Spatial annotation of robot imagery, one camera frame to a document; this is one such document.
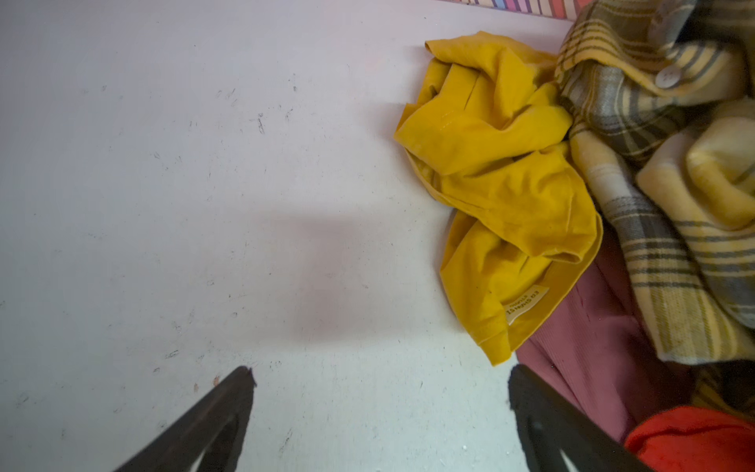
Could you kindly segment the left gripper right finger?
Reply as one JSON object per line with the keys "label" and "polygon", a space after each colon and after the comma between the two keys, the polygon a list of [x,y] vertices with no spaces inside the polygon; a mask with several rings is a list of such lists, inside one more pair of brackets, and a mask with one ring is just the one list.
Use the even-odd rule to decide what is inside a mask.
{"label": "left gripper right finger", "polygon": [[650,469],[528,367],[512,369],[508,390],[529,470]]}

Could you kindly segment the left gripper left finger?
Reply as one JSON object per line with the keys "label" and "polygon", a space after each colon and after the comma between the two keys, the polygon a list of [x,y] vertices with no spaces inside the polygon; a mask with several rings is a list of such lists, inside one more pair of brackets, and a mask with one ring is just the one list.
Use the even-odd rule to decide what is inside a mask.
{"label": "left gripper left finger", "polygon": [[240,366],[120,471],[234,471],[243,450],[257,387]]}

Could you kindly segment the red cloth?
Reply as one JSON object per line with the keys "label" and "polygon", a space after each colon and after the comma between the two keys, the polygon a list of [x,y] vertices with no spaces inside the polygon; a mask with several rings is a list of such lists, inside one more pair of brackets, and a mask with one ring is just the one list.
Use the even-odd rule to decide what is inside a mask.
{"label": "red cloth", "polygon": [[754,469],[754,425],[705,408],[656,414],[627,436],[624,447],[655,471]]}

